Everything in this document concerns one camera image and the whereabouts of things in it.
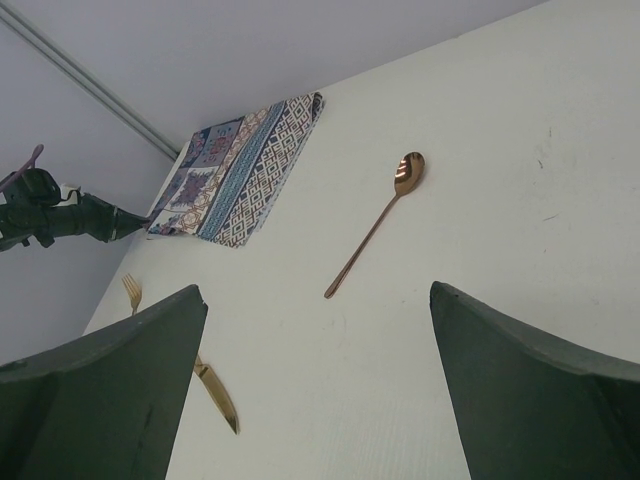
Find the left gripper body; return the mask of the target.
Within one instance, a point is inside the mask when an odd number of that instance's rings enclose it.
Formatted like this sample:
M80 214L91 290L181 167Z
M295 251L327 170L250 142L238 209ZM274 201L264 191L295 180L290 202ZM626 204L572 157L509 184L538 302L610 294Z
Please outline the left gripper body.
M82 233L79 205L79 187L60 187L46 170L26 170L1 194L1 249L16 245L28 247L29 239L44 248L50 247L58 237Z

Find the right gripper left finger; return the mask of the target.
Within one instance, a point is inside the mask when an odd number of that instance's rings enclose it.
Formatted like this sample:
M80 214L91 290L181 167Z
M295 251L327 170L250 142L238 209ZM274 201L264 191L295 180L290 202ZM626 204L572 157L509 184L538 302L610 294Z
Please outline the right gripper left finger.
M189 285L3 365L2 478L165 478L207 311Z

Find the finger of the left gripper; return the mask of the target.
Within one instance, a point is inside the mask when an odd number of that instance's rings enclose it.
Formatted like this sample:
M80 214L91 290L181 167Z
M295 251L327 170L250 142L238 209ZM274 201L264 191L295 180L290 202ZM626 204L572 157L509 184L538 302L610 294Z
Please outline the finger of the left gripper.
M125 211L94 195L84 194L79 202L84 233L109 243L123 239L149 225L149 218Z

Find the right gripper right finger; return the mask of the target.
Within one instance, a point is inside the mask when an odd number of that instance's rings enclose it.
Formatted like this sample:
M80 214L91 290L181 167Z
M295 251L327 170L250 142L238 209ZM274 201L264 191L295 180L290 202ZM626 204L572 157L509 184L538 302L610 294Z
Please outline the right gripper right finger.
M435 282L430 311L474 479L636 479L639 366Z

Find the gold knife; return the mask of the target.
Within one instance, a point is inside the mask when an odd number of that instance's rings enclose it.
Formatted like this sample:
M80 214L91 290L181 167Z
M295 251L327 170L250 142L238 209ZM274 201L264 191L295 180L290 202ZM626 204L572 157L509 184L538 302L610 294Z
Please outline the gold knife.
M235 435L240 433L239 417L235 405L213 368L199 355L194 363L194 373L201 380L209 396Z

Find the copper spoon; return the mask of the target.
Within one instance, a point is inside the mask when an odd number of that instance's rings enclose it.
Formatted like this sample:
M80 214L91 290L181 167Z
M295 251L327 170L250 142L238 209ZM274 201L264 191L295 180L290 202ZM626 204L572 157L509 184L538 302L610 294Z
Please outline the copper spoon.
M383 223L384 219L388 216L390 211L401 198L409 195L419 186L425 174L425 171L426 160L421 153L417 151L409 152L401 159L394 174L394 196L385 206L382 213L379 215L371 229L368 231L357 249L340 270L338 275L325 290L323 295L325 299L331 299L336 294L339 287L355 265L356 261Z

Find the gold fork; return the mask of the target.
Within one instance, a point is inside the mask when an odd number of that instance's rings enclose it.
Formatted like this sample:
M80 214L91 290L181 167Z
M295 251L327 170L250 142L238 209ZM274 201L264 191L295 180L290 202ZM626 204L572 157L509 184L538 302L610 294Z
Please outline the gold fork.
M130 301L131 314L135 315L142 301L142 287L131 274L125 274L122 283Z

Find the patterned cloth placemat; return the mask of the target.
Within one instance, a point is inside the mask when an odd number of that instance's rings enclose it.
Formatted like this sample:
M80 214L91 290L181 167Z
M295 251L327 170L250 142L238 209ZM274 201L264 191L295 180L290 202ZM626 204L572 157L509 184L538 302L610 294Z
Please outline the patterned cloth placemat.
M266 221L324 105L312 92L194 133L151 210L148 234L244 246Z

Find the left aluminium frame post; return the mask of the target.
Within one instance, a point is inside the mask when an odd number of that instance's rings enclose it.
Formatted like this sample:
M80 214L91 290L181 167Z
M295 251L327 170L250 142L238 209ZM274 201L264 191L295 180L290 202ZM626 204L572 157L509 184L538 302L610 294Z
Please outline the left aluminium frame post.
M177 159L180 147L6 1L1 2L1 23L156 150Z

